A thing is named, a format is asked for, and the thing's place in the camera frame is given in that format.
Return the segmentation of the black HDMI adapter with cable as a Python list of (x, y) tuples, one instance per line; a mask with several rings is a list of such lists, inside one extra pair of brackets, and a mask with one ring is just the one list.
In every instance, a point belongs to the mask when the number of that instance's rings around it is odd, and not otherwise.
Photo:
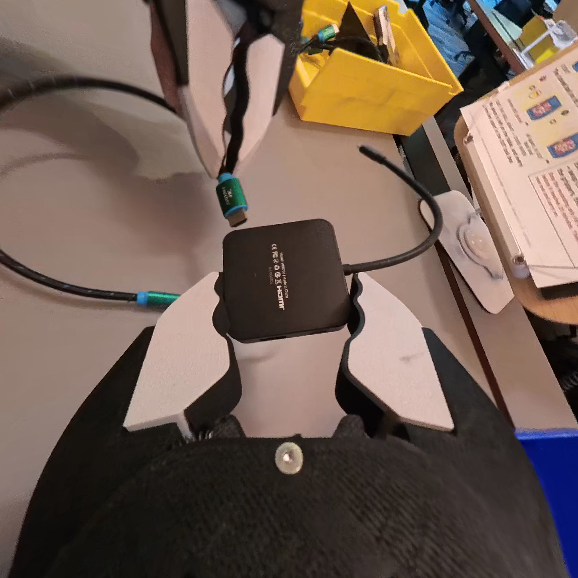
[(429, 207), (434, 219), (430, 234), (400, 254), (343, 264), (335, 229), (325, 219), (232, 231), (222, 242), (219, 281), (232, 339), (257, 343), (340, 330), (350, 316), (347, 277), (414, 260), (437, 242), (443, 215), (435, 197), (377, 150), (358, 150), (395, 174)]

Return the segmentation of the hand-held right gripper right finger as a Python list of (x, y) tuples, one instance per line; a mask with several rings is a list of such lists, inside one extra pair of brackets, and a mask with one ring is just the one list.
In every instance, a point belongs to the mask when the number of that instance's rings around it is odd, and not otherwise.
[(424, 328), (410, 309), (367, 273), (351, 279), (350, 336), (335, 395), (370, 437), (390, 425), (451, 432), (450, 409)]

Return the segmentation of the blue plastic box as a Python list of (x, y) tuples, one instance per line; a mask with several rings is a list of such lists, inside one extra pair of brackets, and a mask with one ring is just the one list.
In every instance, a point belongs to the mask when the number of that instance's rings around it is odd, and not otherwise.
[(516, 430), (550, 505), (570, 577), (577, 577), (577, 430)]

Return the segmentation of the printed paper sheet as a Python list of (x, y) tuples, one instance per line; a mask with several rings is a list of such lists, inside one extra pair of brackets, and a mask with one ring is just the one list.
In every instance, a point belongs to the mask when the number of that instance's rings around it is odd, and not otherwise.
[(545, 300), (577, 296), (577, 44), (460, 111), (509, 256)]

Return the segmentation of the small yellow box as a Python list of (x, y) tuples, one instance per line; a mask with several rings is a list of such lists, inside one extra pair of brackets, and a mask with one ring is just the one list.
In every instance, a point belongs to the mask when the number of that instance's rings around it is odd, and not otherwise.
[(549, 31), (555, 25), (552, 18), (534, 16), (524, 25), (517, 39), (521, 54), (531, 62), (539, 64), (548, 60), (559, 48), (555, 46)]

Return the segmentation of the yellow plastic bin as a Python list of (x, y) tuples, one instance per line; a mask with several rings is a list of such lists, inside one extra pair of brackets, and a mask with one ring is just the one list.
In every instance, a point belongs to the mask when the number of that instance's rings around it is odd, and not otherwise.
[(342, 48), (300, 55), (289, 88), (300, 119), (410, 136), (464, 89), (415, 12), (396, 1), (305, 1), (303, 34), (341, 26), (349, 4), (373, 42), (373, 15), (387, 6), (399, 65)]

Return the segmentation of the white flat plastic piece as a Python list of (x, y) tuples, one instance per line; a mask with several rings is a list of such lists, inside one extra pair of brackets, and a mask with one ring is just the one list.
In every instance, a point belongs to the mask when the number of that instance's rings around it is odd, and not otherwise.
[(480, 209), (459, 191), (435, 199), (443, 216), (438, 242), (481, 307), (498, 314), (514, 295)]

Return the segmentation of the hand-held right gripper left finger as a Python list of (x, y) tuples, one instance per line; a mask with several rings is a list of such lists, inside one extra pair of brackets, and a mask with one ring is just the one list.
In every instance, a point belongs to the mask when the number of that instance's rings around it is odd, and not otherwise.
[(133, 432), (173, 424), (182, 436), (211, 436), (242, 396), (228, 329), (222, 275), (211, 272), (158, 319), (124, 428)]

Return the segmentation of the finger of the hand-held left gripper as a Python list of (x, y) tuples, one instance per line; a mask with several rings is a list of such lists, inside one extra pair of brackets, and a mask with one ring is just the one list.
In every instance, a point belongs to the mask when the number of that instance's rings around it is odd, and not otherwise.
[(234, 36), (215, 1), (185, 1), (188, 82), (179, 88), (192, 144), (210, 177), (217, 177), (227, 116), (223, 85), (232, 60)]
[(256, 39), (240, 35), (236, 47), (246, 54), (242, 73), (248, 84), (248, 105), (243, 114), (243, 136), (236, 163), (243, 166), (264, 139), (274, 115), (285, 44), (275, 35)]

